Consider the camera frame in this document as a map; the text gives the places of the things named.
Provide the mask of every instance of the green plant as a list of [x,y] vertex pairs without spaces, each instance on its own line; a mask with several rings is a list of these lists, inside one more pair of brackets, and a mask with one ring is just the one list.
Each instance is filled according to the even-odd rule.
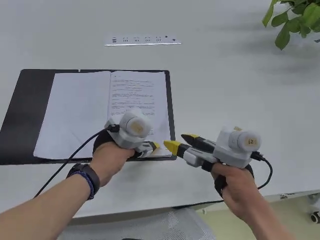
[[[275,16],[271,25],[278,27],[283,25],[281,31],[275,39],[275,45],[283,50],[290,41],[290,33],[299,33],[306,38],[313,31],[320,32],[320,0],[272,0],[262,23],[266,27],[274,14],[276,3],[288,4],[289,8]],[[288,11],[292,11],[296,17],[289,19]]]

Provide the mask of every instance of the document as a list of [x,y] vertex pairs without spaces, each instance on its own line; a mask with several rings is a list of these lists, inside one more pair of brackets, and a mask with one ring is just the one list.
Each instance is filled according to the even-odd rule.
[[[164,72],[57,73],[33,155],[67,159],[110,117],[120,120],[130,108],[140,108],[151,120],[152,130],[146,140],[161,145],[152,157],[170,157],[163,145],[170,139]],[[75,158],[91,158],[93,143]]]

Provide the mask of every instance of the blue wristband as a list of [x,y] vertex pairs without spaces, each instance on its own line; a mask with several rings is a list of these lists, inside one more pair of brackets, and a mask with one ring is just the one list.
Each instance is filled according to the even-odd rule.
[[79,174],[79,175],[81,175],[82,177],[85,178],[85,180],[88,182],[88,184],[90,186],[90,196],[89,196],[88,200],[94,199],[94,197],[95,197],[95,189],[94,189],[94,185],[92,184],[92,182],[89,179],[88,175],[83,171],[75,171],[70,175],[70,177],[72,175],[75,175],[75,174]]

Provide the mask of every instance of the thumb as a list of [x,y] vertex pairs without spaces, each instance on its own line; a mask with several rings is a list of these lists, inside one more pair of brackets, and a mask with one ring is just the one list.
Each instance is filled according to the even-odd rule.
[[223,175],[225,177],[228,177],[233,174],[233,168],[234,167],[232,166],[223,165],[221,163],[215,163],[212,167],[211,173],[213,176]]

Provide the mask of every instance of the power strip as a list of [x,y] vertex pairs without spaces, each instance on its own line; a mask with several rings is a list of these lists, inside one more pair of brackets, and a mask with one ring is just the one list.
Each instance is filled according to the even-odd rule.
[[176,37],[171,35],[109,35],[106,39],[105,47],[111,46],[140,46],[140,45],[178,45],[181,44]]

